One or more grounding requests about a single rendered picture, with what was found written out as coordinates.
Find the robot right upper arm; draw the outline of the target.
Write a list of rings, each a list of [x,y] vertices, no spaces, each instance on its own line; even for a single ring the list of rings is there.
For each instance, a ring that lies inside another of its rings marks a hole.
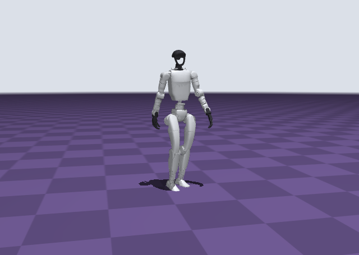
[[[157,97],[158,99],[164,99],[165,96],[164,89],[167,84],[167,80],[169,80],[170,76],[171,76],[170,71],[161,73],[160,81],[159,81],[158,97]]]

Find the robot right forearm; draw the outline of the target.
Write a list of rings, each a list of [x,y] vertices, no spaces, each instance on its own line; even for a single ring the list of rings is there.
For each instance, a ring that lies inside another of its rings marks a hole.
[[[160,104],[162,102],[162,100],[158,99],[157,97],[158,97],[158,92],[157,92],[156,97],[155,97],[155,103],[154,103],[153,111],[152,111],[152,115],[154,115],[154,116],[155,116],[155,112],[159,113]]]

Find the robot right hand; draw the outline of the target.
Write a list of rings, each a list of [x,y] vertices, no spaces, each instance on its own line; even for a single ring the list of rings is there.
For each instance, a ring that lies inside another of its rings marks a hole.
[[[152,125],[156,128],[156,129],[160,129],[158,127],[160,127],[160,125],[157,122],[157,117],[158,117],[158,112],[155,112],[155,116],[152,115]],[[158,126],[158,127],[157,127]]]

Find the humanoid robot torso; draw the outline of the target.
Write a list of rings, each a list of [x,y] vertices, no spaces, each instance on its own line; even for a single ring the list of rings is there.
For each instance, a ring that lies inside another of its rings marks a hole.
[[[178,101],[171,113],[175,114],[178,122],[181,122],[187,119],[187,109],[184,109],[185,103],[181,102],[188,100],[190,95],[191,73],[186,68],[182,68],[182,71],[176,69],[178,68],[169,70],[171,76],[168,80],[168,92],[172,100]]]

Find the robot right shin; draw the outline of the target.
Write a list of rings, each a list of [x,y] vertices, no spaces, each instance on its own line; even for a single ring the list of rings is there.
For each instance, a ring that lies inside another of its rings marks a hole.
[[[168,158],[168,168],[169,168],[169,183],[174,183],[174,179],[176,177],[176,172],[179,164],[179,154],[176,154],[174,157],[174,153],[172,149],[169,150],[169,158]]]

